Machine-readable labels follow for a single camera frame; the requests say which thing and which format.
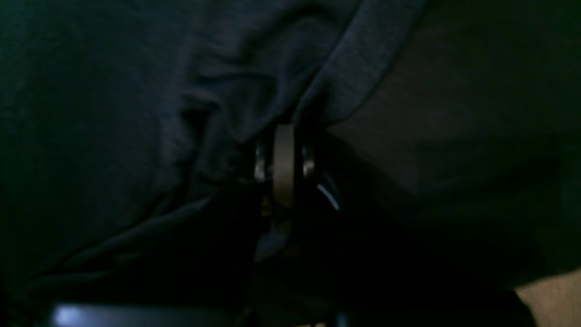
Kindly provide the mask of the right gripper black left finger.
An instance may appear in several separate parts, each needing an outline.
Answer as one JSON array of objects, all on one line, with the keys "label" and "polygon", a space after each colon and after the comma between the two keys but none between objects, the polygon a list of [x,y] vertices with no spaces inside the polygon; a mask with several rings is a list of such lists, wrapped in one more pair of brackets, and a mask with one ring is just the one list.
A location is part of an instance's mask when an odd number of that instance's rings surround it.
[{"label": "right gripper black left finger", "polygon": [[48,327],[232,327],[247,290],[274,137],[201,139],[172,158],[151,215],[91,242],[54,276]]}]

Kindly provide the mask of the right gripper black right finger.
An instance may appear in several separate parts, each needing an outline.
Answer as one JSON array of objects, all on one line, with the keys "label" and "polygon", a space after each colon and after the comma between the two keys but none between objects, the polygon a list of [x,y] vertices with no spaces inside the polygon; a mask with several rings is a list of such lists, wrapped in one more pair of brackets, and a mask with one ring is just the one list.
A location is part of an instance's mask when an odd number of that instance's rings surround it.
[{"label": "right gripper black right finger", "polygon": [[514,291],[415,240],[375,198],[371,169],[336,137],[295,135],[293,231],[332,300],[329,327],[534,327]]}]

